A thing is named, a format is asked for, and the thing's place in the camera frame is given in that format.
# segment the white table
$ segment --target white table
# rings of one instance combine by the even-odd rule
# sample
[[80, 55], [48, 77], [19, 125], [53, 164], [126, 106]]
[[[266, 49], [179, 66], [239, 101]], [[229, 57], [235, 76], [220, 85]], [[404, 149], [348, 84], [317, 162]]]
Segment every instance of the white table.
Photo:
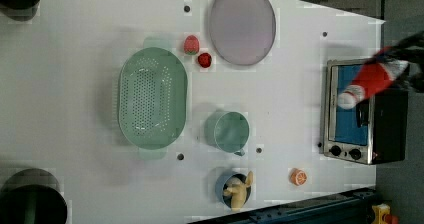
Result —
[[[183, 12], [184, 3], [191, 14]], [[326, 61], [374, 53], [381, 22], [271, 0], [275, 45], [263, 62], [240, 68], [211, 46], [212, 3], [42, 0], [31, 22], [0, 16], [1, 183], [26, 167], [48, 170], [62, 184], [68, 223], [102, 224], [184, 223], [230, 214], [213, 193], [216, 178], [230, 168], [255, 174], [243, 211], [374, 185], [374, 166], [326, 158], [316, 144]], [[187, 123], [164, 159], [144, 161], [119, 130], [117, 81], [145, 37], [158, 34], [168, 35], [187, 70]], [[195, 57], [183, 54], [189, 34], [213, 55], [212, 68], [202, 70]], [[253, 131], [244, 157], [205, 144], [203, 122], [217, 108], [246, 114]], [[295, 167], [309, 175], [304, 186], [288, 181]]]

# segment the purple plate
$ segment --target purple plate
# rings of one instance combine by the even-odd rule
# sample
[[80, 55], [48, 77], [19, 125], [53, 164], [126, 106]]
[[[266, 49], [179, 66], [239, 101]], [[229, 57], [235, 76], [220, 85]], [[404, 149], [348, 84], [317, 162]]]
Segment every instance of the purple plate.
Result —
[[233, 64], [252, 65], [271, 50], [275, 26], [269, 0], [215, 0], [209, 31], [222, 58]]

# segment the oven glass window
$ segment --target oven glass window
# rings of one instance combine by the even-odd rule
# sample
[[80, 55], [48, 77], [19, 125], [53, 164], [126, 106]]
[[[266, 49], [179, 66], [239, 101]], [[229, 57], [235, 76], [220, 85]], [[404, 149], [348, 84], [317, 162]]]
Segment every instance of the oven glass window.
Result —
[[[361, 69], [361, 65], [338, 66], [337, 95], [342, 93]], [[335, 141], [354, 145], [368, 144], [368, 126], [358, 127], [356, 108], [336, 109]]]

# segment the oven knob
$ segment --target oven knob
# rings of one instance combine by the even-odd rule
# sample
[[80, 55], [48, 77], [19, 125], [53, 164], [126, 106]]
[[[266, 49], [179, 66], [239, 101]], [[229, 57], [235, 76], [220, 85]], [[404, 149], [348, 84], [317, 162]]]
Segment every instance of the oven knob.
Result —
[[334, 156], [339, 156], [340, 153], [342, 153], [342, 149], [340, 149], [339, 146], [333, 146], [330, 149], [331, 154], [333, 154]]
[[361, 151], [358, 149], [353, 149], [349, 152], [350, 156], [353, 158], [353, 160], [359, 160], [361, 159]]

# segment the green cup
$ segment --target green cup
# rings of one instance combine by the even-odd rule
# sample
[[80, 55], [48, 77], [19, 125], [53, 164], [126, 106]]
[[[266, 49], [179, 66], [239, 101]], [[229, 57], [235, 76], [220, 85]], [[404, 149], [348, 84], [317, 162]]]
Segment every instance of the green cup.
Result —
[[249, 139], [249, 123], [238, 112], [217, 111], [206, 120], [205, 135], [208, 144], [243, 156], [243, 147]]

